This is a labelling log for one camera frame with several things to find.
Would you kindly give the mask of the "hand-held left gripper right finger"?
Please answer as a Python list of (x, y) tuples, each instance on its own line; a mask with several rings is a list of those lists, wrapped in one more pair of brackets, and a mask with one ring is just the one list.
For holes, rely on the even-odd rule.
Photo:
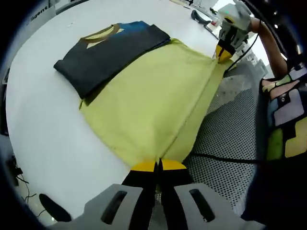
[(203, 183), (193, 183), (187, 168), (160, 160), (162, 205), (170, 230), (239, 230), (241, 218), (228, 201)]

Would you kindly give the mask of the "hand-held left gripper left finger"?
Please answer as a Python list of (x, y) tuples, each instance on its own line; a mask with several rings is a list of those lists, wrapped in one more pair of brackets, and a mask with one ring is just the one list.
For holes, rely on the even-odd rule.
[(113, 184), (84, 207), (86, 230), (145, 230), (157, 184), (155, 160), (133, 166), (121, 184)]

